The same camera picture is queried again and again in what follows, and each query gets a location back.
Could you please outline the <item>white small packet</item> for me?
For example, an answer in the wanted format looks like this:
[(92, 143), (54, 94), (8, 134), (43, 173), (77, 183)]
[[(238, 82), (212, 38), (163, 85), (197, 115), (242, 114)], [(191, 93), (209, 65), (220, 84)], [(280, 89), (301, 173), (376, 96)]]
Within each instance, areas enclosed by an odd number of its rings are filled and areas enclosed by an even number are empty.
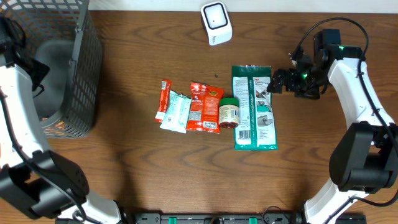
[(191, 98), (171, 90), (170, 102), (160, 128), (185, 134), (191, 103)]

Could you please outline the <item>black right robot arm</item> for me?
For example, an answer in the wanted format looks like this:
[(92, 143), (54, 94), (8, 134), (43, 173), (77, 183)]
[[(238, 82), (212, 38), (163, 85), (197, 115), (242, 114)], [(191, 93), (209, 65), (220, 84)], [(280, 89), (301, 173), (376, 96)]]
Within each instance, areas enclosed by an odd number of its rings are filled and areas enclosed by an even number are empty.
[(357, 46), (329, 44), (316, 48), (311, 59), (294, 52), (293, 68), (274, 72), (267, 90), (291, 91), (296, 97), (317, 100), (322, 86), (331, 85), (339, 98), (347, 131), (329, 161), (329, 179), (304, 203), (294, 223), (335, 223), (355, 202), (375, 207), (367, 196), (392, 187), (397, 178), (397, 125), (386, 113), (369, 80), (364, 51)]

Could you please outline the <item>green white 3M package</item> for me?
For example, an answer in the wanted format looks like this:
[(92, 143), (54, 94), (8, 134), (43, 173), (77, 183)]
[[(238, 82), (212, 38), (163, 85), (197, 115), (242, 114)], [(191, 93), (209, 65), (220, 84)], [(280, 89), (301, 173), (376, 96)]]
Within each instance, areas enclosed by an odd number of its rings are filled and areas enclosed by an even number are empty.
[(235, 150), (277, 150), (277, 132), (272, 109), (271, 68), (232, 66), (233, 96), (239, 100), (239, 126), (234, 130)]

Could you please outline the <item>red packet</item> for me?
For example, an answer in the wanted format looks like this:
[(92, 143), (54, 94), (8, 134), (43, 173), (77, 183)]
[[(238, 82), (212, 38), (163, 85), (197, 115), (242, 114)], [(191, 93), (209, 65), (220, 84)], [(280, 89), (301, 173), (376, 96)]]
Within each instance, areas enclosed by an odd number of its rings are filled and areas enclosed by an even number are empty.
[(170, 80), (162, 80), (161, 82), (161, 92), (159, 98), (159, 107), (155, 115), (155, 121), (161, 123), (167, 111), (170, 98), (170, 90), (172, 82)]

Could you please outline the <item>green lid jar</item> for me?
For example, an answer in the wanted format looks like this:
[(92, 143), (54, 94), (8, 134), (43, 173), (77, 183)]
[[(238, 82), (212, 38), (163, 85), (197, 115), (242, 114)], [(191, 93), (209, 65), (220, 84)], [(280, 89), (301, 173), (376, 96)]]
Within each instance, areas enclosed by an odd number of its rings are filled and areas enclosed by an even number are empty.
[(239, 100), (237, 98), (222, 98), (219, 105), (219, 126), (221, 128), (237, 128), (239, 120)]

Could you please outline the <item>red snack bag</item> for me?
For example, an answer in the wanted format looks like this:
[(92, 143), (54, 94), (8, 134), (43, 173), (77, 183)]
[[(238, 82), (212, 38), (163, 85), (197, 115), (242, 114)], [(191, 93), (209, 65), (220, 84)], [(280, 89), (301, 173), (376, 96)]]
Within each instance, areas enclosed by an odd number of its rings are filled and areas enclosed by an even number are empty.
[(224, 89), (192, 82), (190, 91), (192, 103), (187, 130), (219, 134), (219, 104), (224, 95)]

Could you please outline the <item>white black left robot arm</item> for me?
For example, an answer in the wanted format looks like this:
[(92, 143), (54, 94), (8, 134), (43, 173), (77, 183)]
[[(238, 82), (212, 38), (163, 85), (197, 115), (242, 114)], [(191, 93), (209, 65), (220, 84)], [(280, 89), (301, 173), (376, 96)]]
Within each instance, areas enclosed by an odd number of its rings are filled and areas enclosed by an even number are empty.
[(19, 23), (1, 16), (1, 198), (33, 220), (127, 223), (118, 203), (90, 190), (80, 166), (49, 145), (34, 98), (50, 68), (26, 45)]

